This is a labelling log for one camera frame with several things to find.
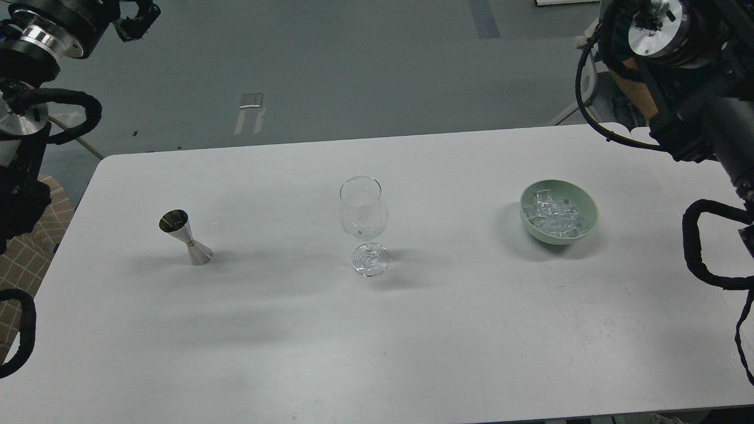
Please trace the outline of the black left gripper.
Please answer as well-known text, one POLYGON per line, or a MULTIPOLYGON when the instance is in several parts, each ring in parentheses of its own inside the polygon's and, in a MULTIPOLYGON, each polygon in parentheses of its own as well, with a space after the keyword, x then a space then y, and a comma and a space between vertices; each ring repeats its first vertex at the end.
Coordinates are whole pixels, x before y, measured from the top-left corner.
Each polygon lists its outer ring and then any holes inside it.
POLYGON ((75 43, 67 55, 76 59, 91 56, 111 22, 124 42, 140 40, 161 16, 161 8, 153 1, 121 1, 137 5, 135 16, 120 17, 119 1, 13 1, 12 17, 22 12, 42 16, 64 29, 75 43))

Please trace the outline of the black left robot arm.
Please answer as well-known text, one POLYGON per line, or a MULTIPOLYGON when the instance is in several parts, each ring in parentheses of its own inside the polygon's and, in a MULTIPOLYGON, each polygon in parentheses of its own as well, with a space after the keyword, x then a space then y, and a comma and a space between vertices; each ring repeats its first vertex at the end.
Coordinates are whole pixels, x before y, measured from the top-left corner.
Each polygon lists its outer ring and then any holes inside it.
POLYGON ((2 376, 24 365, 35 344, 34 295, 73 215, 61 185, 40 172, 49 145, 80 141, 102 117, 81 91, 47 88, 65 57, 86 59, 108 28, 122 41, 148 32, 161 10, 137 1, 9 1, 2 20, 2 376))

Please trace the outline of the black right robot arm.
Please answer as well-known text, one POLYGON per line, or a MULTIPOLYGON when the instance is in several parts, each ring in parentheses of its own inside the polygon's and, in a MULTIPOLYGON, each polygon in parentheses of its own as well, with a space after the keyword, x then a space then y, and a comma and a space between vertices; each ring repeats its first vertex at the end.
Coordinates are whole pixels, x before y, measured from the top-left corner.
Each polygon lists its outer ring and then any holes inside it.
POLYGON ((717 276, 701 255, 698 220, 713 214, 742 224, 739 236, 752 250, 752 2, 608 1, 577 64, 577 108, 606 141, 668 153, 675 161, 717 161, 743 208, 697 200, 682 217, 687 268, 700 281, 743 290, 737 326, 752 310, 752 276, 717 276), (588 112, 582 72, 592 49, 622 80, 643 85, 657 112, 642 143, 603 128, 588 112))

